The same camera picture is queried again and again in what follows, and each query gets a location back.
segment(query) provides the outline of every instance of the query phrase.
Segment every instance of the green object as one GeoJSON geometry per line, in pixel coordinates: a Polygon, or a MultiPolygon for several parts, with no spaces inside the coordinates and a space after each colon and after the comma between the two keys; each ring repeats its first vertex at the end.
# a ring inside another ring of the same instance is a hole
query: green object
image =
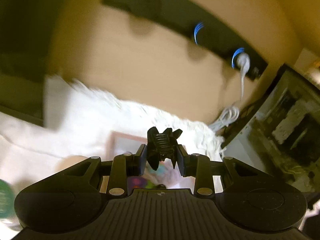
{"type": "Polygon", "coordinates": [[[0,219],[14,215],[14,193],[8,183],[0,179],[0,219]]]}

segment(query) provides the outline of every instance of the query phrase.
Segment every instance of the power cord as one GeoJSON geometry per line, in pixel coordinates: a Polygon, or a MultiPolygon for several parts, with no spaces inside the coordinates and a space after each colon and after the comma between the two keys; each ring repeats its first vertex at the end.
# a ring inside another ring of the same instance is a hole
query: power cord
{"type": "MultiPolygon", "coordinates": [[[[237,58],[237,65],[238,67],[240,67],[240,78],[241,78],[241,99],[240,100],[242,100],[243,94],[244,94],[244,77],[245,77],[245,74],[250,69],[250,57],[248,54],[244,53],[244,49],[242,48],[237,49],[232,57],[232,66],[234,64],[233,60],[238,54],[239,56],[237,58]]],[[[209,125],[209,128],[212,131],[217,132],[225,126],[228,127],[230,124],[232,124],[238,119],[240,115],[240,110],[238,107],[234,106],[235,103],[236,102],[234,102],[233,105],[230,107],[226,107],[222,111],[219,118],[215,122],[209,125]]]]}

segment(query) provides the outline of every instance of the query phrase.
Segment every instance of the white plug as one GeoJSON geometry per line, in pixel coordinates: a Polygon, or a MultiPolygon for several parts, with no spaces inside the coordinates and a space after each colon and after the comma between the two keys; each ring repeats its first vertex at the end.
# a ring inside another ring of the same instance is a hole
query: white plug
{"type": "Polygon", "coordinates": [[[247,74],[247,72],[250,69],[250,57],[249,57],[249,55],[244,53],[244,52],[240,53],[238,58],[237,58],[237,65],[240,68],[241,100],[242,100],[243,94],[244,94],[244,77],[245,77],[245,74],[247,74]]]}

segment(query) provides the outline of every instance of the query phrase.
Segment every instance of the tan surface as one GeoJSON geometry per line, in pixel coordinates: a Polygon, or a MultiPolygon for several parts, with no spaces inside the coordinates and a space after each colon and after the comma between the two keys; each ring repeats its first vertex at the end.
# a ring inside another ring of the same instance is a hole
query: tan surface
{"type": "MultiPolygon", "coordinates": [[[[207,123],[239,99],[239,74],[221,58],[100,1],[65,3],[51,46],[53,72],[207,123]]],[[[193,1],[229,24],[270,63],[258,81],[246,80],[243,104],[260,96],[280,65],[293,65],[302,49],[277,0],[193,1]]]]}
{"type": "Polygon", "coordinates": [[[278,0],[301,41],[320,55],[320,0],[278,0]]]}

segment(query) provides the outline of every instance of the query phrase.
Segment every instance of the white fabric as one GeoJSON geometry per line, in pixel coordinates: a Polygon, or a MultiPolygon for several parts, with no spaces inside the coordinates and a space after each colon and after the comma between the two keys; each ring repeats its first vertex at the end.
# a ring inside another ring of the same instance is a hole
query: white fabric
{"type": "Polygon", "coordinates": [[[156,126],[182,129],[178,143],[189,154],[208,155],[220,161],[222,137],[202,122],[181,120],[165,111],[113,94],[86,88],[78,81],[69,85],[58,76],[46,79],[45,120],[42,128],[0,113],[0,179],[19,191],[55,173],[55,166],[70,155],[106,156],[112,131],[146,137],[156,126]]]}

